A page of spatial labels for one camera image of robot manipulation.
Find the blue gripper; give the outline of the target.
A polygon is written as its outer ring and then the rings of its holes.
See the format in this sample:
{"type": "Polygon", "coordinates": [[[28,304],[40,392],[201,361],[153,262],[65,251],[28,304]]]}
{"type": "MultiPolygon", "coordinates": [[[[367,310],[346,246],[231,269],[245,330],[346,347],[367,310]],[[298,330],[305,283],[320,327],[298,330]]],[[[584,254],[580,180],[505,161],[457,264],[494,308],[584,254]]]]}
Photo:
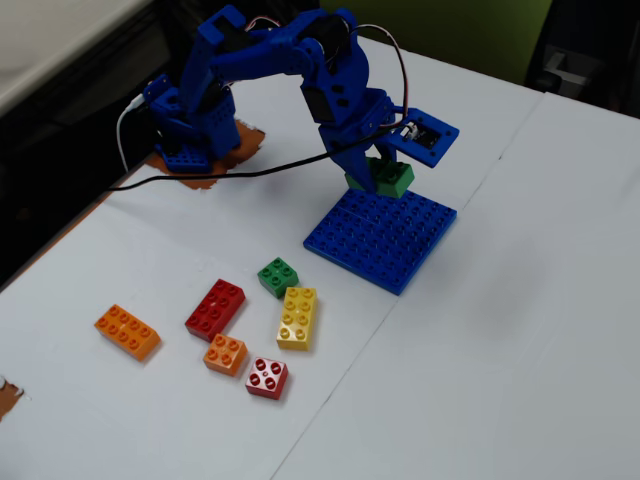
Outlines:
{"type": "Polygon", "coordinates": [[[384,165],[397,161],[397,150],[389,141],[400,112],[382,89],[364,88],[355,96],[343,87],[313,88],[313,120],[330,158],[368,193],[377,187],[366,151],[374,146],[384,165]]]}

